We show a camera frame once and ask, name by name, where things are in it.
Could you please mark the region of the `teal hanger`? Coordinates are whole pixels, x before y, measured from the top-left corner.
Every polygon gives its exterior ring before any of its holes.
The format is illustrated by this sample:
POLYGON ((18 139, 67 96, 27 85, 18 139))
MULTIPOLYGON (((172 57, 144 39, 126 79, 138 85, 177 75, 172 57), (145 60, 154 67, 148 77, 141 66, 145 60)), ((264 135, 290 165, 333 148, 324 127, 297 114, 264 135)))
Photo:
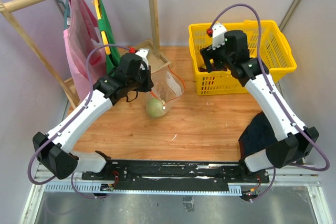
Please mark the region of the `teal hanger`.
POLYGON ((61 4, 63 7, 63 17, 64 17, 64 30, 68 29, 71 23, 71 17, 70 17, 70 0, 66 0, 65 2, 62 0, 56 0, 57 3, 61 4))

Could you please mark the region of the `yellow hanger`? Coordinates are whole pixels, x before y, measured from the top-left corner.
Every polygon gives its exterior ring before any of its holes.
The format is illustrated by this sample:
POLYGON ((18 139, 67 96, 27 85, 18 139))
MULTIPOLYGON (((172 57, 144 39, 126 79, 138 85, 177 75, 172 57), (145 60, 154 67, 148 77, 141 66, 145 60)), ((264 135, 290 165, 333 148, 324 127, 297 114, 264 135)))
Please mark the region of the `yellow hanger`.
MULTIPOLYGON (((93 0, 92 3, 94 4, 94 8, 95 8, 95 11, 96 11, 97 21, 101 22, 102 21, 102 13, 101 13, 101 10, 100 10, 99 0, 93 0)), ((104 30, 102 30, 100 28, 100 26, 98 26, 98 28, 100 30, 100 34, 101 34, 101 38, 102 38, 103 44, 107 45, 109 42, 108 42, 108 38, 107 38, 106 32, 104 30)))

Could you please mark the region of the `green cabbage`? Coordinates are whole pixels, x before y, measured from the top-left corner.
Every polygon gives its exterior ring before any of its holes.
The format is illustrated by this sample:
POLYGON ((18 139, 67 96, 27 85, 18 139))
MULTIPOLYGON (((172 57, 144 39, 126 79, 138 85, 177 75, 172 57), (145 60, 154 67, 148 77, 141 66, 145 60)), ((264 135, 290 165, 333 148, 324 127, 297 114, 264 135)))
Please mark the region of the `green cabbage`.
POLYGON ((145 110, 148 116, 159 118, 165 114, 165 101, 156 98, 151 98, 146 102, 145 110))

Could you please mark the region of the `aluminium frame rail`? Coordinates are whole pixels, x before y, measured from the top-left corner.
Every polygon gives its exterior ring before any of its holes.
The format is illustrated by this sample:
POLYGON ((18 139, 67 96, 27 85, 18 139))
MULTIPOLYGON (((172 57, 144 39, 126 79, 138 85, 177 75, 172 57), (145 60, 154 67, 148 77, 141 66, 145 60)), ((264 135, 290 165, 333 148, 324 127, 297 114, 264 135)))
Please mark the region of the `aluminium frame rail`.
POLYGON ((255 200, 240 193, 247 184, 230 183, 228 191, 158 192, 115 190, 93 199, 98 183, 55 181, 31 188, 21 223, 335 223, 319 177, 279 170, 269 174, 255 200))

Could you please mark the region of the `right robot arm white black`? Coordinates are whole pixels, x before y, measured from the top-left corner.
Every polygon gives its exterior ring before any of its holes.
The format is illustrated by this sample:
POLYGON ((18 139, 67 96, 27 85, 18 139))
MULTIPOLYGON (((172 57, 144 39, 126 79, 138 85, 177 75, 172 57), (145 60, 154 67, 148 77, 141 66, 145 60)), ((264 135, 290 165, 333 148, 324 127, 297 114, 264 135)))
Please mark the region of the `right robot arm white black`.
POLYGON ((227 31, 219 26, 212 30, 212 45, 200 53, 208 72, 226 68, 258 102, 268 119, 276 142, 241 159, 238 177, 250 182, 257 172, 270 168, 282 168, 306 157, 317 141, 315 127, 306 127, 277 90, 267 67, 258 58, 250 57, 247 36, 241 30, 227 31))

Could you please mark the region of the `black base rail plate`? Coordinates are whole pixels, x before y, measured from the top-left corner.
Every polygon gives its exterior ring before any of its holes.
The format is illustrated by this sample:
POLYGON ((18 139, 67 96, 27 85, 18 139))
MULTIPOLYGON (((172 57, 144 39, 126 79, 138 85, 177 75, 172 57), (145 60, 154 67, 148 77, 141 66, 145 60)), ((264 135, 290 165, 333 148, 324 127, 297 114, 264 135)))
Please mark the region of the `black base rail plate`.
POLYGON ((84 172, 83 180, 117 179, 117 189, 125 191, 158 193, 224 193, 230 183, 266 184, 269 176, 265 170, 245 174, 233 162, 183 162, 183 161, 132 161, 126 159, 107 161, 100 172, 84 172))

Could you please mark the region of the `green shirt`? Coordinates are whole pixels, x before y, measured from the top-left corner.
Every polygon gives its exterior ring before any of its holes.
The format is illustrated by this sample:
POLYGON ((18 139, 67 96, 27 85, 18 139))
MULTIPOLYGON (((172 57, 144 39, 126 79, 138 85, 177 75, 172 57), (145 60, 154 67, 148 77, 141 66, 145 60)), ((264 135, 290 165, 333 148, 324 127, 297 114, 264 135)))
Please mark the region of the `green shirt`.
MULTIPOLYGON (((100 28, 106 32, 109 42, 108 44, 115 44, 116 42, 112 28, 102 0, 99 0, 99 4, 102 13, 102 21, 98 22, 98 26, 100 26, 100 28)), ((105 47, 104 52, 106 56, 107 72, 110 72, 114 67, 118 66, 121 56, 117 47, 105 47)))

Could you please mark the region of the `pink shirt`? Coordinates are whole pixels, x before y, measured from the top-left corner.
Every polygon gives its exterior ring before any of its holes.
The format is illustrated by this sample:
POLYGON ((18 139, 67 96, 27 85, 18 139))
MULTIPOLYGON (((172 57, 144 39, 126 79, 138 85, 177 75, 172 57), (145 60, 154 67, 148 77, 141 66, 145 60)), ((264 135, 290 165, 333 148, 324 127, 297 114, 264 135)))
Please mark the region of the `pink shirt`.
POLYGON ((70 1, 69 27, 64 30, 65 50, 69 69, 79 101, 83 101, 92 88, 88 75, 95 83, 107 73, 104 49, 97 50, 90 58, 86 68, 87 57, 99 43, 96 33, 98 21, 84 0, 70 1))

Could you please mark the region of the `clear zip top bag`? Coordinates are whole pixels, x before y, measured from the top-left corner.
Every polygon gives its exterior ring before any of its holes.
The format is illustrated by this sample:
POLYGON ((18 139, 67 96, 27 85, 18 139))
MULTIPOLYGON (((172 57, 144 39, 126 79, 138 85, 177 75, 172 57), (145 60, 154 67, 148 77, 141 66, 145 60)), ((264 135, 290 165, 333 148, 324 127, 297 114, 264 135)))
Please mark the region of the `clear zip top bag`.
POLYGON ((166 108, 164 115, 166 115, 184 94, 185 84, 170 67, 162 68, 151 73, 151 79, 154 87, 152 88, 152 91, 146 93, 145 104, 151 98, 164 100, 166 108))

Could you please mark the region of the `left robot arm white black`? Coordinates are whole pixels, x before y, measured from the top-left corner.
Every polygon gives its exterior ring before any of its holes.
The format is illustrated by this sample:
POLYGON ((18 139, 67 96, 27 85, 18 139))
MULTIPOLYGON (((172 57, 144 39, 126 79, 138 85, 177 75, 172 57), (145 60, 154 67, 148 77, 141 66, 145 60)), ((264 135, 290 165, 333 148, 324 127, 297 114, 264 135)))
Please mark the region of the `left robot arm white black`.
POLYGON ((61 123, 48 133, 37 132, 33 137, 38 160, 54 178, 65 179, 74 172, 94 172, 100 179, 112 175, 112 166, 98 152, 73 151, 83 133, 128 93, 150 92, 153 88, 148 49, 128 52, 121 57, 119 65, 92 85, 86 98, 61 123))

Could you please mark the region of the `dark navy cloth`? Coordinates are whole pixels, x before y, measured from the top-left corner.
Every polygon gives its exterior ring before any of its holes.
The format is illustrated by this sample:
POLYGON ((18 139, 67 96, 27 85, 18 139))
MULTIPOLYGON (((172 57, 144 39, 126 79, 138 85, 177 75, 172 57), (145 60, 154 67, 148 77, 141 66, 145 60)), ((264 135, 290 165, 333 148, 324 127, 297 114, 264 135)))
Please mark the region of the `dark navy cloth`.
POLYGON ((258 113, 245 128, 239 140, 240 157, 255 154, 277 143, 274 131, 264 112, 258 113))

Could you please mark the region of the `wooden clothes rack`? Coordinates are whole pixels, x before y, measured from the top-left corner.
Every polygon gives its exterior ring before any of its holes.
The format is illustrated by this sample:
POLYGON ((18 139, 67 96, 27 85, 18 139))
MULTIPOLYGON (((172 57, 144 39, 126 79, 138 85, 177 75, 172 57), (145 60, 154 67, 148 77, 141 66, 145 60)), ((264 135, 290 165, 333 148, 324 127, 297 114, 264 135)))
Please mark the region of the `wooden clothes rack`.
MULTIPOLYGON (((157 0, 103 0, 103 4, 117 42, 137 44, 150 39, 153 46, 159 45, 157 0)), ((1 14, 74 106, 79 98, 72 79, 66 77, 69 68, 63 39, 63 12, 59 0, 1 0, 1 14)))

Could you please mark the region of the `dark red grapes bunch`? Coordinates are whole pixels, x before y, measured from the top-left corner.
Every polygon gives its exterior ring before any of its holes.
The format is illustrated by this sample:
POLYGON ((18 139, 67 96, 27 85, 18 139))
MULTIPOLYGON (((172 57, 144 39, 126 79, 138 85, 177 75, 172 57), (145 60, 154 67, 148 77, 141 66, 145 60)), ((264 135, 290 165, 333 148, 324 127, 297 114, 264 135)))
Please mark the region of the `dark red grapes bunch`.
MULTIPOLYGON (((199 72, 207 72, 206 65, 202 65, 198 70, 199 72)), ((212 71, 228 71, 228 69, 226 67, 216 68, 214 64, 212 64, 212 71)))

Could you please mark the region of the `yellow plastic basket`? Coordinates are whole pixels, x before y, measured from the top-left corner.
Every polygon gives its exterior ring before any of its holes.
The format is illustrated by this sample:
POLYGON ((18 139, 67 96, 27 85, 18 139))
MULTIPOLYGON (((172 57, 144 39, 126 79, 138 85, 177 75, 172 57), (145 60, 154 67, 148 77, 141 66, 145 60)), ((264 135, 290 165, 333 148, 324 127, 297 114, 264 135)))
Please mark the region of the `yellow plastic basket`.
MULTIPOLYGON (((209 46, 212 39, 206 30, 210 23, 190 24, 189 48, 193 61, 193 71, 198 95, 218 95, 246 93, 239 81, 232 77, 230 71, 199 72, 199 67, 204 65, 200 49, 209 46)), ((227 30, 242 30, 247 35, 250 55, 257 57, 258 24, 256 21, 245 20, 240 23, 225 23, 227 30)), ((277 83, 286 74, 293 72, 297 64, 292 56, 291 48, 273 20, 261 21, 260 56, 269 69, 274 83, 277 83)))

